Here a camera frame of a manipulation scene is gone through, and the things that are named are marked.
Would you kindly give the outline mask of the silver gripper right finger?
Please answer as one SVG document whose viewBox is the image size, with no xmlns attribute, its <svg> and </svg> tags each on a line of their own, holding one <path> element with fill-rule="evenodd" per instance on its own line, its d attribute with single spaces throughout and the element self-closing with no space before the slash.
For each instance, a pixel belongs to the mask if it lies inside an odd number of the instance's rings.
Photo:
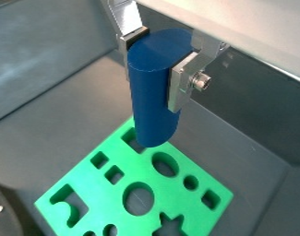
<svg viewBox="0 0 300 236">
<path fill-rule="evenodd" d="M 175 113 L 191 100 L 194 90 L 203 91 L 210 87 L 212 77 L 206 72 L 207 66 L 230 45 L 195 29 L 192 47 L 194 51 L 171 68 L 168 109 Z"/>
</svg>

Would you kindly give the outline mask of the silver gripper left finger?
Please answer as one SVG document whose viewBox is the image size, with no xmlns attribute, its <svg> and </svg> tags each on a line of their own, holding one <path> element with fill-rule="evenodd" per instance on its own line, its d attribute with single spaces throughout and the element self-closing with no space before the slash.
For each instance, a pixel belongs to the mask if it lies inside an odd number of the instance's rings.
<svg viewBox="0 0 300 236">
<path fill-rule="evenodd" d="M 136 0 L 101 0 L 104 10 L 117 33 L 125 74 L 129 74 L 128 52 L 133 44 L 151 33 L 144 26 Z"/>
</svg>

